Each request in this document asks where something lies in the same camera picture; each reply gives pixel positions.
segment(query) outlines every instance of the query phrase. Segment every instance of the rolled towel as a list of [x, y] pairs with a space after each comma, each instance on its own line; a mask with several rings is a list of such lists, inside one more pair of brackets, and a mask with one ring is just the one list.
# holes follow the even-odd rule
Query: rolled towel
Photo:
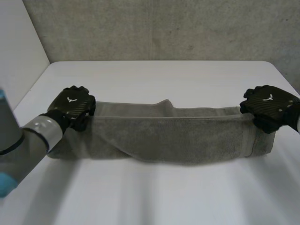
[[275, 133], [265, 134], [239, 107], [173, 107], [97, 102], [87, 130], [67, 129], [51, 158], [114, 159], [197, 165], [271, 152]]

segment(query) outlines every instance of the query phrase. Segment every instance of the folded towel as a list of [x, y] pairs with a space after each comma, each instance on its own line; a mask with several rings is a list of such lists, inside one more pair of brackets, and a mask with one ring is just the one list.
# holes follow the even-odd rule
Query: folded towel
[[158, 104], [97, 102], [87, 130], [67, 129], [51, 158], [114, 159], [195, 165], [270, 153], [275, 133], [265, 134], [239, 107], [174, 108]]

